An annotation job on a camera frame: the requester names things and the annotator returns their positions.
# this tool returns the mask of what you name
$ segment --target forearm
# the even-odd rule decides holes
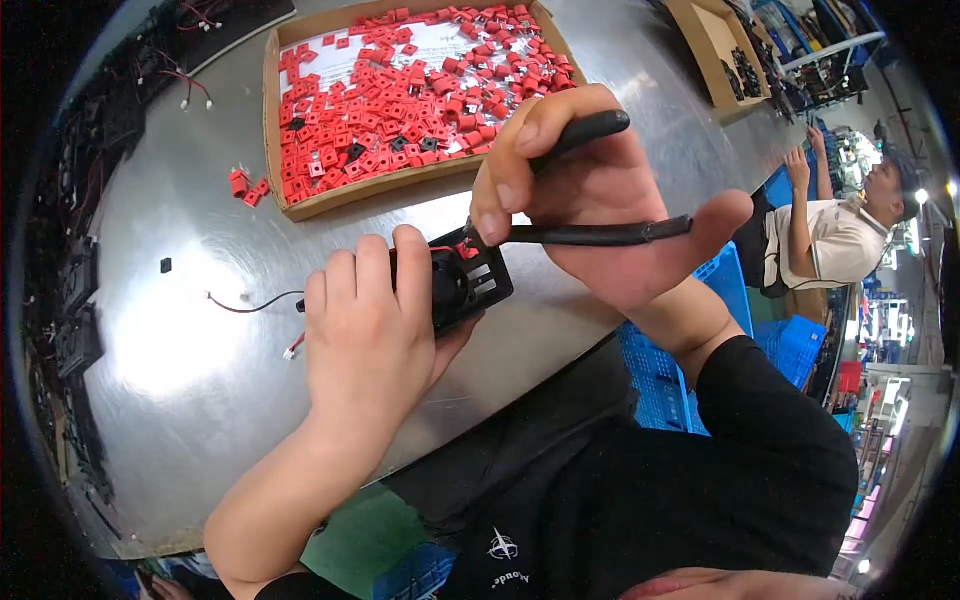
[[[248,471],[204,530],[228,587],[267,583],[296,566],[313,530],[370,477],[391,437],[311,415]]]
[[[669,352],[691,381],[696,381],[714,350],[731,337],[743,335],[727,305],[693,276],[625,316]]]
[[[817,153],[817,200],[833,200],[833,184],[830,183],[830,164],[826,151]]]
[[[806,219],[806,189],[794,187],[790,212],[790,271],[794,275],[816,277],[813,268],[810,228]]]

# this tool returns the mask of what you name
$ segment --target hand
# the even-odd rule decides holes
[[[824,133],[820,130],[808,127],[806,128],[806,138],[810,140],[810,147],[813,148],[813,152],[817,153],[819,156],[827,156],[827,142],[824,141]]]
[[[613,94],[592,84],[530,99],[517,109],[473,184],[470,218],[486,244],[506,239],[511,213],[524,212],[534,224],[547,226],[668,217],[633,129],[568,153],[534,180],[527,160],[546,154],[569,121],[616,108],[621,106]],[[672,289],[713,258],[752,212],[747,194],[727,191],[697,212],[689,235],[630,248],[545,248],[557,266],[600,300],[625,311]]]
[[[783,160],[786,162],[786,171],[790,174],[790,182],[793,183],[793,191],[806,196],[806,191],[810,188],[810,165],[806,164],[804,149],[800,146],[794,148]]]
[[[184,586],[175,581],[169,581],[154,575],[153,582],[154,597],[161,600],[193,600],[193,596]],[[140,586],[140,600],[153,600],[150,593]]]
[[[387,243],[365,235],[336,251],[306,284],[307,383],[312,413],[334,427],[392,435],[464,347],[476,321],[433,335],[433,261],[418,230],[394,230],[396,292]]]

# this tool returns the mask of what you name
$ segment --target green floor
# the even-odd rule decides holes
[[[783,300],[748,289],[754,323],[786,319]],[[303,552],[303,563],[337,587],[372,598],[373,582],[426,541],[417,512],[380,484],[358,492]]]

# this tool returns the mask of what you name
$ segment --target metal table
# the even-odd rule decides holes
[[[298,2],[300,15],[332,3]],[[547,0],[589,81],[633,117],[672,215],[726,188],[757,189],[800,127],[768,108],[726,127],[712,119],[696,63],[668,14],[645,2]],[[405,187],[294,224],[272,199],[250,209],[229,194],[231,167],[266,172],[262,70],[266,35],[198,76],[213,95],[180,109],[182,84],[153,106],[136,150],[101,204],[105,355],[86,386],[116,490],[117,540],[75,507],[95,553],[139,558],[202,545],[224,493],[293,431],[308,409],[305,361],[283,351],[303,330],[296,297],[254,315],[206,300],[257,305],[302,289],[335,249],[401,223],[427,239],[461,226],[472,175]],[[404,423],[375,478],[444,445],[528,392],[622,320],[556,268],[542,248],[505,248],[514,295],[490,310],[463,354]],[[161,275],[162,258],[173,271]],[[76,500],[78,491],[72,490]]]

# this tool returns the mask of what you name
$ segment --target cardboard box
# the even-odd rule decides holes
[[[540,26],[540,36],[550,44],[556,54],[565,54],[575,69],[572,77],[577,85],[587,83],[577,65],[569,46],[556,25],[553,14],[540,2],[504,2],[503,0],[476,0],[461,6],[470,6],[482,10],[486,7],[506,5],[513,7],[526,5],[528,12]],[[389,190],[452,175],[462,171],[476,170],[483,162],[483,155],[467,156],[436,163],[416,169],[403,169],[371,180],[360,181],[344,187],[323,192],[301,203],[288,206],[283,197],[283,185],[280,178],[282,158],[280,154],[280,49],[311,37],[336,32],[353,25],[357,17],[380,16],[388,10],[407,8],[411,14],[432,12],[450,6],[446,0],[381,0],[343,7],[335,11],[317,12],[301,19],[280,25],[274,29],[267,40],[266,58],[263,64],[263,137],[267,152],[267,172],[270,187],[280,210],[291,221],[302,221],[322,212],[368,198]]]
[[[750,43],[747,32],[740,24],[736,13],[724,4],[723,0],[667,0],[666,6],[677,20],[686,43],[693,51],[700,71],[707,81],[707,89],[713,105],[723,114],[729,116],[742,110],[749,110],[771,97],[770,86],[767,84],[763,66],[756,56],[754,46]],[[747,55],[747,60],[760,79],[759,98],[748,96],[738,101],[730,86],[730,80],[727,79],[723,64],[720,62],[725,60],[735,72],[733,50],[738,46]]]

